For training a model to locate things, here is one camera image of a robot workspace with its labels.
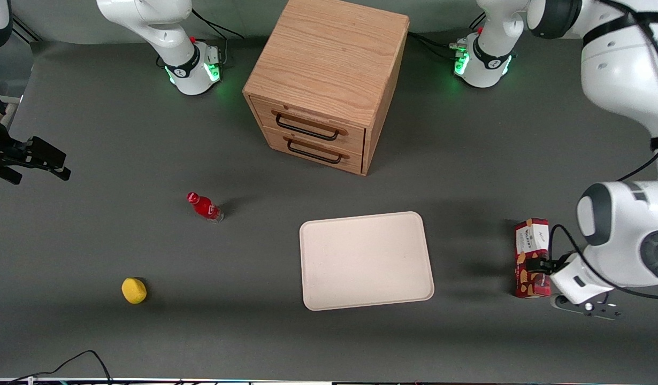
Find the black drawer handle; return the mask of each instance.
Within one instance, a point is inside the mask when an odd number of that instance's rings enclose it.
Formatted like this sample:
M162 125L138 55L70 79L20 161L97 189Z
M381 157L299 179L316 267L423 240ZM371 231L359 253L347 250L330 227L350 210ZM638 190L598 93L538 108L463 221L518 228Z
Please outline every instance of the black drawer handle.
M305 134L305 135L312 136L314 138L322 139L323 141L336 141L336 138L339 137L339 130L336 130L334 132L334 135L332 135L332 136L326 136L326 135L322 135L322 134L316 134L315 132L308 131L307 129L302 129L300 127L295 127L293 125L283 124L282 122L279 121L279 119L282 119L282 114L277 114L276 122L277 122L277 125L279 127L282 127L282 128L285 128L285 129L290 129L290 130L295 131L295 132L300 132L301 134Z
M295 152L295 153L299 153L300 155L309 156L312 159L326 161L329 164L338 164L341 161L341 157L342 157L341 154L339 154L338 159L328 159L328 158L324 158L323 156L315 155L314 153L309 153L307 151L294 149L293 147L290 146L293 143L293 141L291 139L287 139L287 141L288 141L287 148L288 148L288 151L290 151L290 152Z

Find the red box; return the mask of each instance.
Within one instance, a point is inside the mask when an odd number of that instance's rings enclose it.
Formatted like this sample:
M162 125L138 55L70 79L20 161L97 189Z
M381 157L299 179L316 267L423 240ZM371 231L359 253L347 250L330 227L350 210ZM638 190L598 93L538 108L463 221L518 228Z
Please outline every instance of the red box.
M547 219L532 218L515 226L515 297L550 296L550 279L543 273L529 273L527 258L547 256L550 226Z

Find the white tray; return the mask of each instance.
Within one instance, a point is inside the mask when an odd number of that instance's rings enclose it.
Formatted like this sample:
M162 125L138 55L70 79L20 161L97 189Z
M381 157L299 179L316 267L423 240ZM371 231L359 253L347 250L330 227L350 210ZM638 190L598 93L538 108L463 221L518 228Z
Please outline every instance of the white tray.
M303 302L313 311L434 295L424 224L416 212L305 222L300 261Z

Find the red bottle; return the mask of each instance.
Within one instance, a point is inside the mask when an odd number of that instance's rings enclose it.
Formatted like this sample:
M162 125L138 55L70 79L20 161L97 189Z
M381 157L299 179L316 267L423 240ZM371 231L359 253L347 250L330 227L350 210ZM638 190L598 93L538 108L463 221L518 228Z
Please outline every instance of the red bottle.
M212 204L212 201L206 197L199 197L195 192L190 192L187 195L187 200L190 204L194 205L194 210L200 216L207 219L213 224L218 224L224 219L224 213L216 205Z

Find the wooden cabinet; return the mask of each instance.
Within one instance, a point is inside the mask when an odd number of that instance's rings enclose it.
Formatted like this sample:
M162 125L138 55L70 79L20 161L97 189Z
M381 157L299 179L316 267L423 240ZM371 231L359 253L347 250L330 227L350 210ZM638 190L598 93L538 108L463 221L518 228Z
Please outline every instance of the wooden cabinet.
M366 175L409 24L339 0L289 0L243 87L270 147Z

